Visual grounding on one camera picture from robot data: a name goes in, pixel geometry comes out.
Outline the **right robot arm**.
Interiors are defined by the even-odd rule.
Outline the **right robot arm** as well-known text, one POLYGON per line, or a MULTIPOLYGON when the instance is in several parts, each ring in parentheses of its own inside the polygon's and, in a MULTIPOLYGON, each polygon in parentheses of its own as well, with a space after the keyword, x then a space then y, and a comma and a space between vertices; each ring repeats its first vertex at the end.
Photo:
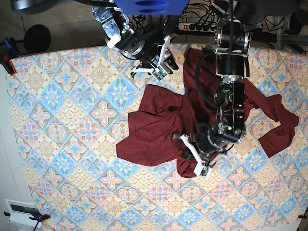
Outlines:
POLYGON ((149 31, 140 34, 130 25, 130 18, 123 13, 113 0, 82 0, 82 4, 92 7, 92 15, 101 24, 108 48, 123 57, 139 61, 132 67, 130 76, 147 73, 157 80, 178 70, 174 57, 168 48, 172 38, 172 23, 178 17, 169 16, 167 25, 151 26, 149 31))

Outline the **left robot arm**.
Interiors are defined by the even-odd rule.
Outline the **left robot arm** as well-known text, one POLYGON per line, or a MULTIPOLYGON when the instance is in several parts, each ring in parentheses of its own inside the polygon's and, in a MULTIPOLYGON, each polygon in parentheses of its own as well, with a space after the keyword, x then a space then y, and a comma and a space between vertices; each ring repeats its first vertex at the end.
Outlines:
POLYGON ((215 31, 216 49, 206 51, 197 63, 194 83, 206 104, 216 110, 213 125, 197 123, 196 133, 175 134, 189 149, 188 157, 196 160, 193 170, 196 176, 209 176, 212 165, 221 155, 226 155, 228 144, 239 143, 246 134, 244 124, 245 90, 243 79, 249 77, 248 49, 251 34, 245 31, 240 21, 234 19, 233 2, 229 11, 217 22, 215 31), (214 94, 214 102, 202 89, 198 77, 202 62, 216 55, 216 75, 221 82, 214 94))

